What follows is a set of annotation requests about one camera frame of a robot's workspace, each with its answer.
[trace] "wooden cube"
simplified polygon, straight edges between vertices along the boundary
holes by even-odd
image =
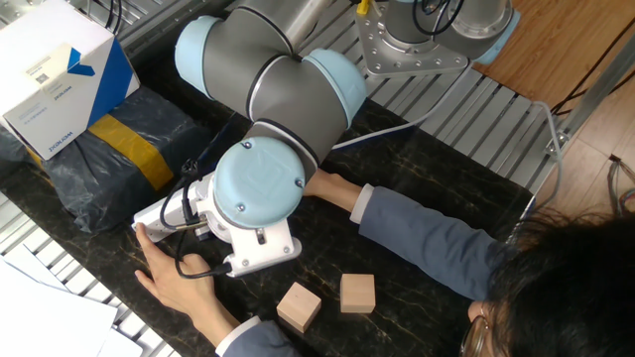
[[[294,283],[278,304],[278,315],[301,333],[316,318],[321,299],[298,283]]]
[[[375,276],[343,274],[339,287],[343,313],[370,313],[375,309]]]

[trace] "dark marble table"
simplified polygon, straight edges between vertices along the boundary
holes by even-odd
[[[212,130],[219,130],[234,115],[179,80],[169,57],[142,68],[139,74],[145,85]],[[346,137],[403,122],[369,101]],[[232,120],[223,145],[239,140],[248,125],[246,119]],[[531,198],[529,191],[420,130],[333,152],[322,167],[358,184],[393,188],[499,239],[509,235],[511,224]],[[161,306],[135,280],[134,270],[146,269],[146,263],[128,227],[130,222],[97,235],[80,232],[44,175],[28,165],[0,178],[0,189],[182,356],[214,355],[213,346],[185,316]],[[299,259],[242,279],[217,279],[219,298],[239,319],[258,314],[277,320],[276,305],[292,283],[299,282],[322,298],[321,311],[306,334],[283,326],[305,356],[457,355],[468,326],[467,299],[359,236],[348,215],[326,202],[304,199],[290,217],[290,225],[304,245]],[[174,255],[176,238],[159,246]],[[200,253],[214,265],[230,247],[218,240],[196,243],[189,237],[190,252]],[[372,314],[339,313],[342,273],[375,275],[377,307]]]

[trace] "wooden floor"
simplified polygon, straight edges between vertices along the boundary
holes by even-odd
[[[635,17],[633,0],[513,0],[522,19],[499,58],[476,68],[532,100],[550,106],[564,99],[615,37]],[[602,71],[632,29],[617,46]],[[593,84],[598,71],[588,84]],[[565,153],[564,179],[552,207],[569,215],[610,212],[607,175],[614,154],[635,169],[635,79],[609,96],[577,133]],[[552,192],[556,173],[538,193]],[[625,176],[620,192],[635,187]]]

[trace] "yellow tape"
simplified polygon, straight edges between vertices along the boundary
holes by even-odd
[[[42,159],[40,159],[40,157],[38,156],[38,154],[34,153],[33,150],[27,148],[27,152],[29,153],[29,155],[31,156],[31,159],[33,159],[33,161],[36,163],[36,165],[38,166],[38,168],[40,168],[40,170],[44,170],[44,166],[42,166]]]
[[[155,147],[110,114],[104,115],[88,131],[133,162],[155,190],[174,177]]]
[[[361,0],[359,5],[357,5],[357,14],[366,15],[368,14],[368,9],[370,8],[370,0]]]

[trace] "eyeglasses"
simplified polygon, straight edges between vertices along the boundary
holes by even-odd
[[[486,346],[490,333],[489,323],[485,316],[476,317],[463,337],[458,357],[493,357],[491,346]]]

